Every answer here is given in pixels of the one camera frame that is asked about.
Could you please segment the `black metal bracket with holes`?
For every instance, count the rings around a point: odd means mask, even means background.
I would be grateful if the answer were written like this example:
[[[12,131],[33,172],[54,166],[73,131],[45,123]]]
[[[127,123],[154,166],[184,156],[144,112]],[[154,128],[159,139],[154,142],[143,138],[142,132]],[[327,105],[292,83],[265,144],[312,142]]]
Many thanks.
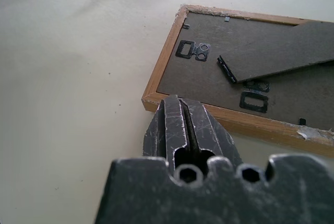
[[[270,82],[261,79],[253,79],[243,82],[243,87],[248,91],[242,91],[240,97],[240,108],[266,113],[268,110],[269,98],[264,95],[270,91]],[[262,105],[255,105],[246,102],[246,98],[256,99],[262,102]]]
[[[182,53],[185,45],[189,45],[188,52]],[[181,40],[177,47],[175,56],[187,59],[194,56],[195,60],[205,62],[208,58],[210,48],[210,44],[200,43],[199,46],[196,46],[194,41]]]

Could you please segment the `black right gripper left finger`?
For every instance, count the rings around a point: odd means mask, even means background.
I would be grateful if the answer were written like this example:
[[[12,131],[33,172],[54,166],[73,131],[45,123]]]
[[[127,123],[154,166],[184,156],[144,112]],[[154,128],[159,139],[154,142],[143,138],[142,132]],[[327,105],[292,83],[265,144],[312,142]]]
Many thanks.
[[[162,157],[169,168],[192,164],[183,107],[176,95],[161,100],[144,135],[142,155]]]

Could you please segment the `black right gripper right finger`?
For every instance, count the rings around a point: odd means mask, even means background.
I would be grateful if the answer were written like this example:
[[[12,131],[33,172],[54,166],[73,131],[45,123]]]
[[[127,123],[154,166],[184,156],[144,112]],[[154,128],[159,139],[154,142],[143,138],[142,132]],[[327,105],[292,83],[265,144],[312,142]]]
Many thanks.
[[[188,108],[198,147],[216,156],[236,160],[236,146],[231,135],[198,101],[183,99]]]

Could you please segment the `grey cardboard frame stand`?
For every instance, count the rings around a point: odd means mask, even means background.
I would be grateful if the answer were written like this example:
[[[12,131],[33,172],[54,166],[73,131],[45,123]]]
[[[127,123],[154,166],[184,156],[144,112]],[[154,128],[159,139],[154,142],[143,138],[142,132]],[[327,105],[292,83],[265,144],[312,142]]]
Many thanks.
[[[310,21],[270,33],[218,57],[232,83],[334,61],[334,23]]]

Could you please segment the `wooden picture frame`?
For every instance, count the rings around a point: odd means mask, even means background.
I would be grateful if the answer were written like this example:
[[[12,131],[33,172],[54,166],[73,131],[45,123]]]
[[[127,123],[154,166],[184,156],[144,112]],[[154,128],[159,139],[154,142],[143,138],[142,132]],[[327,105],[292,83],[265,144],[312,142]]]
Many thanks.
[[[175,15],[173,25],[141,98],[142,104],[148,112],[155,112],[159,107],[160,101],[167,97],[166,94],[159,93],[157,89],[188,13],[220,17],[228,16],[237,19],[271,22],[291,26],[308,22],[308,19],[304,18],[250,13],[247,11],[201,5],[181,5]],[[204,106],[227,131],[334,158],[334,132],[332,130],[322,130],[275,121],[209,104],[205,104]]]

